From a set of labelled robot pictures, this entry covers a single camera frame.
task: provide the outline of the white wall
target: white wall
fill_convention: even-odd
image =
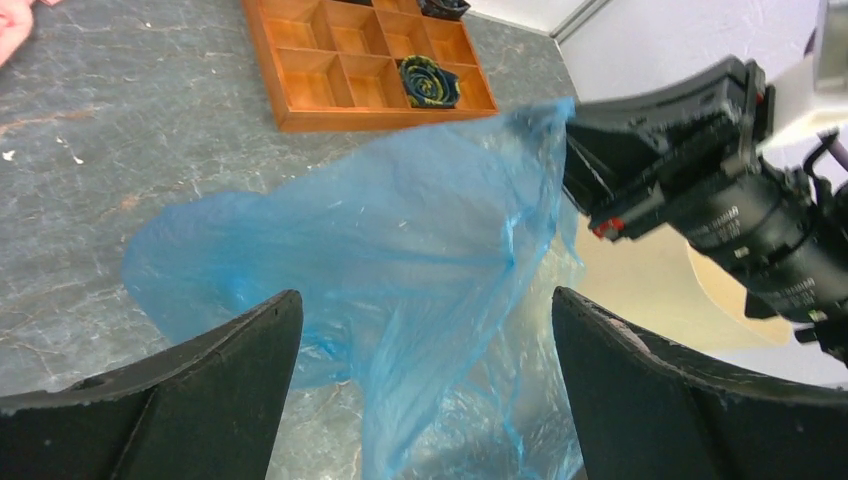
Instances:
[[[579,7],[583,0],[469,0],[473,12],[550,33]]]
[[[801,58],[817,11],[817,0],[614,0],[561,49],[581,101],[660,88],[728,54],[753,58],[775,76]],[[767,160],[798,164],[813,145],[793,146]],[[835,182],[848,178],[832,160],[821,164]],[[817,347],[793,343],[716,355],[805,383],[848,381],[845,368]]]

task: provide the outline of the translucent blue plastic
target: translucent blue plastic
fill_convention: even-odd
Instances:
[[[129,244],[127,290],[174,343],[300,291],[292,387],[362,388],[366,480],[570,478],[550,299],[579,270],[572,112],[411,129],[268,195],[168,207]]]

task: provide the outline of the compartment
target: compartment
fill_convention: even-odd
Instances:
[[[357,107],[409,108],[394,60],[352,55],[341,60]]]
[[[410,55],[424,55],[436,60],[436,52],[430,45],[421,17],[386,11],[378,11],[377,16],[393,57],[402,59]]]
[[[421,15],[421,7],[416,0],[373,0],[373,4],[378,10]]]
[[[459,22],[424,18],[424,27],[430,44],[436,51],[436,60],[445,63],[462,63],[475,65],[474,47],[465,32],[465,27]]]
[[[486,78],[479,68],[471,65],[442,63],[441,68],[459,77],[457,110],[497,110]]]
[[[353,107],[339,56],[317,50],[278,49],[283,69],[283,89],[295,110]]]
[[[388,55],[389,47],[373,9],[350,3],[325,3],[327,20],[338,51],[344,53]]]
[[[327,12],[319,1],[277,0],[264,2],[270,43],[278,48],[309,48],[333,51]]]

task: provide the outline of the wooden organizer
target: wooden organizer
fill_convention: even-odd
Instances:
[[[498,113],[462,22],[416,0],[243,0],[280,130],[392,130]],[[398,62],[424,55],[459,76],[452,109],[412,108]]]

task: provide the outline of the concrete floor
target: concrete floor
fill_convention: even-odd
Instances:
[[[163,206],[267,192],[374,138],[276,131],[235,0],[36,13],[0,70],[0,395],[167,347],[119,278],[127,239]],[[502,109],[574,93],[550,39],[467,27]],[[350,386],[293,392],[269,478],[355,478],[361,409]]]

